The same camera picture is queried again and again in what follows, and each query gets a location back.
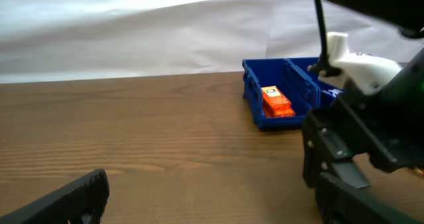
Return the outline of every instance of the blue plastic container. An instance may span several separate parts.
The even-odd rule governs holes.
[[[243,60],[244,93],[254,122],[261,129],[300,127],[313,107],[326,107],[340,92],[307,71],[318,58]],[[290,101],[295,117],[267,118],[262,110],[261,87],[275,85]]]

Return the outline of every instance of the white sheet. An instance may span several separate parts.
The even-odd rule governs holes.
[[[0,0],[0,83],[242,70],[318,56],[313,0]],[[408,61],[423,46],[325,5],[355,51]]]

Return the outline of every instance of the white wall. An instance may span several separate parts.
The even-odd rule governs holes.
[[[318,56],[313,0],[0,0],[0,83],[241,70]],[[325,5],[353,50],[408,61],[423,46]]]

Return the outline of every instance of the wooden table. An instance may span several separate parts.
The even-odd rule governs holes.
[[[0,85],[0,215],[106,169],[102,223],[320,223],[301,131],[261,132],[242,74]],[[424,221],[424,179],[358,157],[369,193]]]

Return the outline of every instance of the white robot component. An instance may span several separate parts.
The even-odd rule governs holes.
[[[339,76],[325,77],[325,72],[320,72],[319,79],[340,89],[350,79],[364,95],[379,92],[398,74],[401,66],[387,58],[361,52],[350,53],[347,38],[347,33],[327,33],[329,63],[342,70],[342,73]]]

